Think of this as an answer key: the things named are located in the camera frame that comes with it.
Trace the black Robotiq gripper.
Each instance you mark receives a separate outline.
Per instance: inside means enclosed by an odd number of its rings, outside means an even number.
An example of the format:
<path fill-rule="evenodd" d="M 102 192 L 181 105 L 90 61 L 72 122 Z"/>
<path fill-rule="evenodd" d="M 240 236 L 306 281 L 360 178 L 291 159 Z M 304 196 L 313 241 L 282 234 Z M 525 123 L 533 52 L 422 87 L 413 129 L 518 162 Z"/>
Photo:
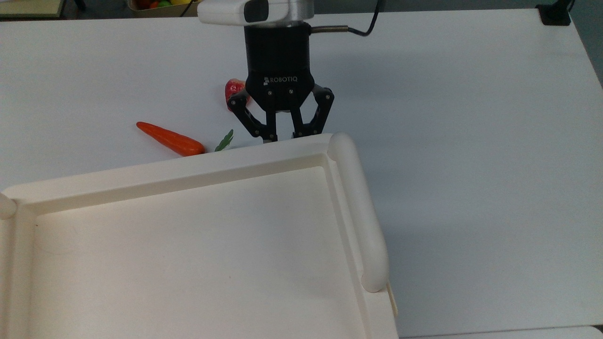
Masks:
<path fill-rule="evenodd" d="M 329 88 L 315 85 L 310 73 L 310 24 L 294 26 L 246 26 L 248 77 L 246 90 L 227 100 L 230 110 L 252 137 L 264 143 L 277 142 L 276 111 L 289 111 L 293 122 L 292 138 L 323 132 L 334 102 Z M 317 103 L 312 120 L 305 123 L 300 107 L 312 91 Z M 264 110 L 263 124 L 247 108 L 252 97 Z"/>

